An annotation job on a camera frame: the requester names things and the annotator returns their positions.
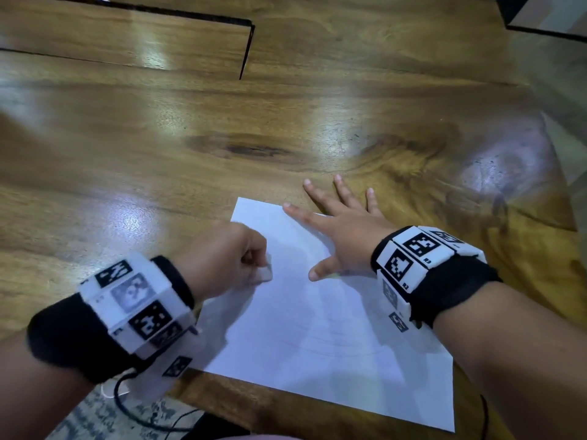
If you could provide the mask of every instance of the wooden surface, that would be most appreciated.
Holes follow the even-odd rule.
[[[251,28],[62,0],[2,0],[0,47],[238,79]]]
[[[374,187],[398,224],[439,226],[482,247],[508,283],[587,325],[565,182],[491,0],[147,2],[212,3],[224,10],[199,11],[251,18],[244,79],[0,52],[3,334],[128,250],[168,253],[228,219],[238,196],[314,207],[303,179],[330,188],[335,173],[356,191]],[[389,29],[397,23],[438,42]],[[189,378],[176,395],[256,432],[454,437]],[[478,393],[458,367],[454,382],[456,436],[477,439]],[[509,438],[495,414],[489,433]]]

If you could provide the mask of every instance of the finger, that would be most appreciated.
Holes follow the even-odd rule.
[[[324,191],[312,184],[310,179],[306,179],[304,181],[304,190],[310,195],[312,199],[322,204],[327,212],[332,216],[339,215],[346,211],[346,206],[340,200],[336,200],[332,196],[326,194]]]
[[[365,210],[363,204],[355,197],[350,188],[345,184],[340,174],[334,176],[334,185],[336,186],[336,191],[341,197],[342,202],[344,202],[347,207],[360,211]]]
[[[384,218],[385,216],[381,213],[379,209],[379,204],[377,203],[377,196],[375,196],[375,190],[373,188],[368,188],[365,191],[365,196],[367,197],[367,211],[371,213],[373,216],[377,216],[378,218]]]
[[[310,273],[308,273],[308,278],[310,281],[319,281],[326,278],[328,275],[338,273],[341,270],[341,261],[333,255],[330,258],[322,259],[318,264],[313,266]]]
[[[248,252],[251,253],[253,263],[257,267],[267,266],[267,239],[258,231],[248,229]]]
[[[330,234],[330,227],[332,226],[332,218],[322,216],[320,214],[312,213],[311,211],[304,210],[303,208],[291,205],[289,202],[283,204],[283,211],[288,216],[291,216],[296,221],[300,221],[310,227],[324,233],[325,235]]]

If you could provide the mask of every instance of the sheet of paper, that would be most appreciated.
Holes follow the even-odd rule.
[[[273,280],[204,303],[190,367],[454,432],[451,355],[397,329],[374,275],[310,282],[333,245],[280,206],[239,198],[232,220],[267,238]]]

